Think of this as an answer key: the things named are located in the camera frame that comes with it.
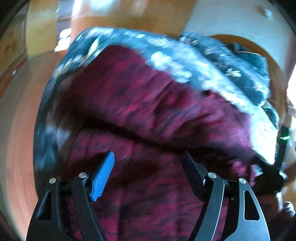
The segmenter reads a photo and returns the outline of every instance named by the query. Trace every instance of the blue textured pad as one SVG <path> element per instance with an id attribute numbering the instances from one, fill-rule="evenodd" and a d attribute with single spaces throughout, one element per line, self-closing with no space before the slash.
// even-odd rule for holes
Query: blue textured pad
<path id="1" fill-rule="evenodd" d="M 114 153 L 110 151 L 105 160 L 102 162 L 98 172 L 92 178 L 92 191 L 90 194 L 92 201 L 95 202 L 98 197 L 102 196 L 110 173 L 113 169 L 114 161 Z"/>

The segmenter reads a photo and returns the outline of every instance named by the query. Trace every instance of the red fabric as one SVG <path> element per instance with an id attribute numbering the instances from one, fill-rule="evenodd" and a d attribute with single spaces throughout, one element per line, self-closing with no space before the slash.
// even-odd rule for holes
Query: red fabric
<path id="1" fill-rule="evenodd" d="M 176 83 L 132 50 L 102 51 L 61 104 L 89 116 L 72 144 L 65 177 L 97 167 L 108 150 L 115 153 L 103 196 L 93 203 L 109 241 L 188 239 L 203 203 L 183 172 L 184 150 L 222 178 L 252 181 L 249 115 L 211 91 Z M 69 210 L 74 236 L 82 240 L 71 202 Z"/>

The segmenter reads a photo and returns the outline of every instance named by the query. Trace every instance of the fabric pile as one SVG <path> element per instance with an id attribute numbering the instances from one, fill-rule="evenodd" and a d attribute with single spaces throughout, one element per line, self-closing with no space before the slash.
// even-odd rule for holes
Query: fabric pile
<path id="1" fill-rule="evenodd" d="M 268 76 L 246 56 L 235 62 L 229 49 L 205 45 L 188 34 L 177 41 L 127 29 L 80 33 L 40 103 L 33 152 L 38 196 L 50 177 L 93 170 L 111 150 L 115 166 L 93 203 L 108 240 L 187 240 L 203 203 L 183 172 L 185 150 L 222 178 L 253 184 L 255 152 L 274 161 L 277 123 L 263 110 Z M 252 81 L 244 86 L 240 77 Z M 60 114 L 52 121 L 57 106 Z M 65 139 L 73 133 L 63 113 L 80 123 L 66 154 Z M 71 200 L 68 209 L 73 236 L 82 240 Z M 215 240 L 226 210 L 227 200 Z"/>

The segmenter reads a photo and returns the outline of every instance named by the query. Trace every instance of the wall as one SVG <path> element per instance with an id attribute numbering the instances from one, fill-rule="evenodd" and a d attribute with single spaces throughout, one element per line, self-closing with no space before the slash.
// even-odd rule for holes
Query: wall
<path id="1" fill-rule="evenodd" d="M 273 13 L 270 20 L 260 7 Z M 197 0 L 184 29 L 203 35 L 232 34 L 265 49 L 286 76 L 294 68 L 296 37 L 280 12 L 267 0 Z"/>

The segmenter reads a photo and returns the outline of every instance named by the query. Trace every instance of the silver screw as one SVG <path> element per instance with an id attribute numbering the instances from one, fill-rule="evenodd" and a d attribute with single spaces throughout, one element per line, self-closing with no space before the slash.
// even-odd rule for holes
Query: silver screw
<path id="1" fill-rule="evenodd" d="M 86 178 L 86 176 L 87 176 L 86 172 L 82 172 L 82 173 L 79 174 L 80 178 Z"/>
<path id="2" fill-rule="evenodd" d="M 50 184 L 53 184 L 53 183 L 55 183 L 57 180 L 53 177 L 53 178 L 51 178 L 50 180 L 49 180 L 49 183 Z"/>
<path id="3" fill-rule="evenodd" d="M 213 172 L 209 172 L 207 175 L 208 175 L 210 178 L 216 178 L 216 177 L 217 177 L 217 175 L 216 175 L 215 173 L 213 173 Z"/>
<path id="4" fill-rule="evenodd" d="M 242 183 L 242 184 L 246 184 L 247 183 L 246 179 L 244 179 L 244 178 L 240 178 L 239 179 L 239 182 Z"/>

